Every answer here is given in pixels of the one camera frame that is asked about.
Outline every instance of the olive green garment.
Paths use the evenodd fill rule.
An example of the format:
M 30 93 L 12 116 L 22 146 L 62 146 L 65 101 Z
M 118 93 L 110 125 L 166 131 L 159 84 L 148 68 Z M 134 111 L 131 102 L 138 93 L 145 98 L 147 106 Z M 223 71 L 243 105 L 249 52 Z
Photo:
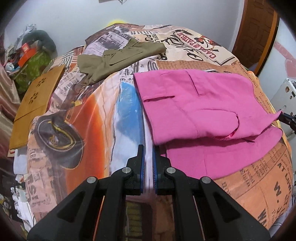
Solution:
M 78 56 L 77 64 L 81 73 L 88 74 L 86 84 L 93 85 L 110 74 L 119 71 L 131 64 L 149 56 L 165 52 L 163 43 L 138 42 L 130 39 L 127 45 L 120 50 L 105 50 L 103 56 Z

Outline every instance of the silver screw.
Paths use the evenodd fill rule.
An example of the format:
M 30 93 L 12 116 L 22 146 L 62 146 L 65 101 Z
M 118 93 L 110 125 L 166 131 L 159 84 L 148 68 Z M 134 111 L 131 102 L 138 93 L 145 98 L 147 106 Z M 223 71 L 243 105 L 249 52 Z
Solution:
M 94 183 L 95 181 L 96 181 L 96 178 L 95 177 L 89 177 L 87 179 L 87 182 L 90 183 L 90 184 Z
M 130 169 L 129 167 L 124 167 L 124 168 L 122 169 L 122 172 L 123 172 L 123 173 L 130 173 L 130 172 L 131 172 L 131 169 Z
M 170 173 L 170 174 L 173 174 L 173 173 L 176 172 L 176 169 L 173 168 L 173 167 L 168 167 L 168 168 L 167 168 L 167 172 Z
M 211 182 L 211 179 L 209 177 L 203 177 L 202 182 L 208 184 Z

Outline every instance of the brown wooden door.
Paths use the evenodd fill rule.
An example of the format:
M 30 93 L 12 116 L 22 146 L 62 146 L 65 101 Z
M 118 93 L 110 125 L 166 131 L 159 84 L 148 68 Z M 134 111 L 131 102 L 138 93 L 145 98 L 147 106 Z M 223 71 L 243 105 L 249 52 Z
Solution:
M 262 54 L 268 52 L 277 22 L 277 14 L 266 0 L 245 0 L 241 26 L 232 51 L 245 67 L 258 63 Z

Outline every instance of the bedsheet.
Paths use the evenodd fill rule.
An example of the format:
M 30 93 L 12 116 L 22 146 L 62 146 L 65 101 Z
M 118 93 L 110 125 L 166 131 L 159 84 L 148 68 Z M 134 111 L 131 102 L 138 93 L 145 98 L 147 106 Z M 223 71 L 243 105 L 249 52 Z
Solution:
M 181 68 L 237 73 L 252 82 L 255 97 L 265 111 L 275 111 L 252 72 L 247 72 L 225 48 L 190 29 L 115 24 L 90 36 L 82 54 L 101 56 L 106 49 L 122 48 L 131 37 L 162 42 L 167 51 L 142 59 L 92 86 L 81 84 L 85 75 L 77 66 L 65 72 L 52 95 L 48 112 L 36 117 L 32 124 L 26 195 L 39 221 L 87 177 L 110 176 L 136 155 L 139 144 L 144 144 L 144 194 L 128 196 L 127 206 L 129 210 L 137 209 L 140 216 L 143 208 L 150 209 L 151 216 L 145 218 L 153 223 L 153 239 L 172 240 L 172 199 L 154 194 L 152 138 L 133 74 Z M 288 208 L 292 180 L 291 148 L 283 135 L 264 158 L 215 182 L 269 228 Z M 126 235 L 139 239 L 143 234 L 141 230 L 129 232 Z

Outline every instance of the folded pink clothing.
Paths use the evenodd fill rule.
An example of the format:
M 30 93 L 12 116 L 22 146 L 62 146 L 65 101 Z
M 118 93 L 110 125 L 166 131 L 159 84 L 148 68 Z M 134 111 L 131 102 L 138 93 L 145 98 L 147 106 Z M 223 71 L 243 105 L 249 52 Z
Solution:
M 134 74 L 153 141 L 172 166 L 212 179 L 246 167 L 272 149 L 282 130 L 271 126 L 249 79 L 195 69 Z

